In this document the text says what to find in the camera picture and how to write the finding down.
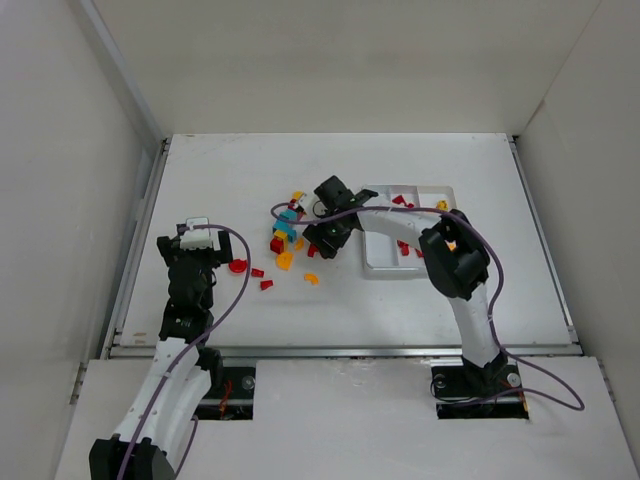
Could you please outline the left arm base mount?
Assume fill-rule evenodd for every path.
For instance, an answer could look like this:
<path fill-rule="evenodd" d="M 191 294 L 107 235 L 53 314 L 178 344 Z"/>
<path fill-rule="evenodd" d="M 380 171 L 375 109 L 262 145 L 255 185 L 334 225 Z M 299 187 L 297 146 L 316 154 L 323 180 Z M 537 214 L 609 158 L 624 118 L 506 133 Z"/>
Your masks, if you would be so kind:
<path fill-rule="evenodd" d="M 195 415 L 200 420 L 245 421 L 253 419 L 257 380 L 256 362 L 224 359 L 218 350 L 207 349 L 203 365 L 208 368 L 211 387 L 200 401 Z"/>

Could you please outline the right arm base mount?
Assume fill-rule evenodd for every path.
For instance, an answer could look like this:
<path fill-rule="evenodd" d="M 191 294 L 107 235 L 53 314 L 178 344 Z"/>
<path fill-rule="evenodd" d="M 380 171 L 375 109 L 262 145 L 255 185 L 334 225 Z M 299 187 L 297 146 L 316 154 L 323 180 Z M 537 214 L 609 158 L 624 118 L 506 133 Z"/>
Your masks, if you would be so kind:
<path fill-rule="evenodd" d="M 516 364 L 507 364 L 488 385 L 473 384 L 463 365 L 436 364 L 431 374 L 439 420 L 529 419 Z"/>

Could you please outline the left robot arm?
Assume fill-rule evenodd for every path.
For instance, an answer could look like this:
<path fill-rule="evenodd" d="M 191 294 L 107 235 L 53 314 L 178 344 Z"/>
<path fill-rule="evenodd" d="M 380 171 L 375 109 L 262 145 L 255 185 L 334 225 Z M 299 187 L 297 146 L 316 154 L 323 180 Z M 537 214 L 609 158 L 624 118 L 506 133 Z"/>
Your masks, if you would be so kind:
<path fill-rule="evenodd" d="M 181 225 L 160 237 L 168 301 L 150 369 L 124 419 L 89 453 L 93 479 L 174 479 L 199 402 L 219 381 L 220 353 L 207 347 L 214 324 L 215 271 L 233 259 L 227 232 Z"/>

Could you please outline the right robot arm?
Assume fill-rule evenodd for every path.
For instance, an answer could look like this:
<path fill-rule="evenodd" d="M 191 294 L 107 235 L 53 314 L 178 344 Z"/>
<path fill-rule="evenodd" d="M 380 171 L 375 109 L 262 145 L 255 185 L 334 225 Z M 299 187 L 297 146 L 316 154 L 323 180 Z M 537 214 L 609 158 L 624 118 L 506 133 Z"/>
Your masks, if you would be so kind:
<path fill-rule="evenodd" d="M 417 249 L 428 279 L 454 312 L 463 362 L 486 369 L 500 356 L 488 313 L 489 254 L 465 227 L 467 218 L 461 211 L 402 208 L 373 190 L 355 193 L 336 176 L 321 183 L 314 195 L 324 213 L 306 226 L 303 236 L 322 258 L 335 258 L 355 230 L 381 234 Z"/>

